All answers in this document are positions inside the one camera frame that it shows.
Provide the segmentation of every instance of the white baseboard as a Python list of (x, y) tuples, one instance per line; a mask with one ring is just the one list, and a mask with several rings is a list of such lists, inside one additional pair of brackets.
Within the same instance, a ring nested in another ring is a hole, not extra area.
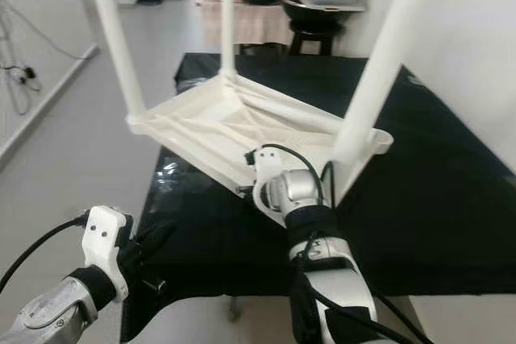
[[(91, 44), (82, 56), (94, 56), (98, 51), (98, 45)], [(63, 92), (73, 83), (73, 80), (75, 80), (88, 62), (88, 60), (77, 60), (44, 100), (32, 111), (27, 121), (18, 128), (2, 147), (0, 147), (0, 171), (7, 165), (16, 150), (18, 150), (23, 142), (31, 135), (45, 114), (59, 101)]]

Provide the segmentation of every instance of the stool leg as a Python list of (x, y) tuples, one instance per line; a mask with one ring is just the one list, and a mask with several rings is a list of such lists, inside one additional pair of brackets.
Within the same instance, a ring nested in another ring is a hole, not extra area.
[(321, 48), (319, 49), (320, 56), (330, 56), (331, 47), (333, 46), (333, 37), (325, 37), (321, 39)]
[(303, 45), (303, 39), (299, 34), (294, 34), (292, 44), (290, 45), (290, 56), (298, 56), (301, 54), (301, 46)]

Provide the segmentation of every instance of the gray floor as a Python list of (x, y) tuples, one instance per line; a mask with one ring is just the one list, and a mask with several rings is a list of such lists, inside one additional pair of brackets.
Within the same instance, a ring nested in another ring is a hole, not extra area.
[[(159, 7), (122, 10), (150, 106), (174, 93), (173, 75), (184, 52), (213, 51), (202, 44), (201, 11), (194, 3), (170, 0)], [(42, 233), (92, 205), (140, 214), (159, 146), (131, 134), (125, 113), (112, 63), (103, 52), (0, 172), (0, 272)], [(19, 269), (0, 296), (0, 332), (27, 301), (82, 264), (80, 240), (79, 229), (60, 234)], [(235, 323), (227, 319), (227, 306), (227, 297), (177, 302), (134, 342), (294, 342), (286, 299), (242, 299), (243, 314)], [(119, 306), (110, 306), (81, 342), (119, 342), (119, 319)]]

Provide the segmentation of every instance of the stool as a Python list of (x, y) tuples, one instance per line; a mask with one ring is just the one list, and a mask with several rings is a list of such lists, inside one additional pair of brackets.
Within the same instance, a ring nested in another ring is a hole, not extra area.
[(290, 22), (290, 30), (293, 31), (294, 35), (289, 55), (300, 55), (303, 42), (305, 40), (314, 40), (321, 42), (319, 55), (330, 56), (333, 38), (340, 34), (344, 27), (337, 22), (313, 23), (293, 20)]

